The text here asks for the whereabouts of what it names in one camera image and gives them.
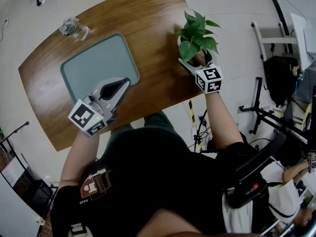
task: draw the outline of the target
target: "wooden table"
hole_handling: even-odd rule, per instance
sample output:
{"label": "wooden table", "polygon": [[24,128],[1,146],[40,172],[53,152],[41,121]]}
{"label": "wooden table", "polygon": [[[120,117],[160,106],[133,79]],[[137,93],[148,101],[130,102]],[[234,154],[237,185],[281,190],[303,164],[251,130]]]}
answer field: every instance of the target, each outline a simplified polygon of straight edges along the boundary
{"label": "wooden table", "polygon": [[103,132],[201,93],[177,60],[174,32],[185,23],[185,9],[188,9],[185,0],[107,0],[77,16],[90,28],[90,39],[74,40],[56,30],[23,62],[19,73],[24,89],[57,151],[71,146],[78,133],[78,128],[68,120],[74,103],[60,66],[114,33],[125,36],[140,80],[129,89],[117,108],[118,120]]}

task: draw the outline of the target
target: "white cloth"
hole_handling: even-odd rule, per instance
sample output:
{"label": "white cloth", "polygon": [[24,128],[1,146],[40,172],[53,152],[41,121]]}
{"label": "white cloth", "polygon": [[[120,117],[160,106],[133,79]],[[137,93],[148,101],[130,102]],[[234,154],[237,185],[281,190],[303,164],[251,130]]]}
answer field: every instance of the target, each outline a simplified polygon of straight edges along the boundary
{"label": "white cloth", "polygon": [[[282,182],[282,173],[284,172],[284,169],[281,166],[279,161],[272,162],[261,171],[262,177],[267,183]],[[301,204],[293,180],[289,181],[284,186],[281,184],[275,187],[269,187],[269,204],[281,213],[279,214],[270,207],[271,212],[277,219],[284,223],[292,222],[298,213]]]}
{"label": "white cloth", "polygon": [[[282,173],[284,169],[281,167],[281,163],[272,162],[266,166],[262,171],[262,177],[267,183],[282,183]],[[275,187],[269,187],[269,204],[284,215],[290,216],[289,218],[282,217],[280,214],[270,208],[273,215],[285,222],[290,223],[300,208],[300,198],[298,192],[294,186],[293,180],[286,185],[277,185]],[[249,202],[241,208],[231,208],[223,195],[222,198],[222,210],[225,228],[228,233],[250,233],[252,226],[252,205],[253,202]]]}
{"label": "white cloth", "polygon": [[231,208],[225,198],[222,198],[223,218],[228,233],[251,233],[253,202],[243,205],[241,208]]}

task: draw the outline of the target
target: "gray mouse pad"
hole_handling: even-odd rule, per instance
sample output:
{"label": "gray mouse pad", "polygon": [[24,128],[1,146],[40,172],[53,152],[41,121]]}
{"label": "gray mouse pad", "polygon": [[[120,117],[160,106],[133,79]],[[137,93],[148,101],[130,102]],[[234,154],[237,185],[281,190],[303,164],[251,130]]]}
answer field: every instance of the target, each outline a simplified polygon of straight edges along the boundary
{"label": "gray mouse pad", "polygon": [[139,73],[122,34],[95,43],[64,62],[60,68],[66,87],[76,103],[102,80],[127,77],[138,83]]}

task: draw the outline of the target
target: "potted plant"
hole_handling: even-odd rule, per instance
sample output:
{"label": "potted plant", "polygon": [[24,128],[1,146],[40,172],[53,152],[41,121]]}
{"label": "potted plant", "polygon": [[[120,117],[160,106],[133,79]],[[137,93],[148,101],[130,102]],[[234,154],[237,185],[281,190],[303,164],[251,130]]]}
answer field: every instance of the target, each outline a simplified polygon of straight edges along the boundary
{"label": "potted plant", "polygon": [[207,66],[212,60],[210,51],[218,54],[217,43],[213,37],[205,35],[214,34],[205,26],[220,27],[210,20],[205,20],[201,14],[194,11],[195,17],[184,12],[187,22],[183,29],[176,32],[179,52],[184,63],[190,63],[194,67]]}

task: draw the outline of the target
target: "yellow and black tape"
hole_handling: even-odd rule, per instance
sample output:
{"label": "yellow and black tape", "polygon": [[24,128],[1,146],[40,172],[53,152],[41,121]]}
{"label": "yellow and black tape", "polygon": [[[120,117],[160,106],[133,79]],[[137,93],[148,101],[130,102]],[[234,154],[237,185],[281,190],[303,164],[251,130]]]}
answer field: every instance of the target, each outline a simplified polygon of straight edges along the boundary
{"label": "yellow and black tape", "polygon": [[[193,111],[193,105],[191,99],[189,100],[189,107],[190,107],[190,113],[191,113],[191,118],[192,118],[192,123],[193,127],[198,131],[198,126],[196,122],[196,118],[194,117],[194,111]],[[202,142],[198,144],[198,149],[201,151],[202,150]]]}

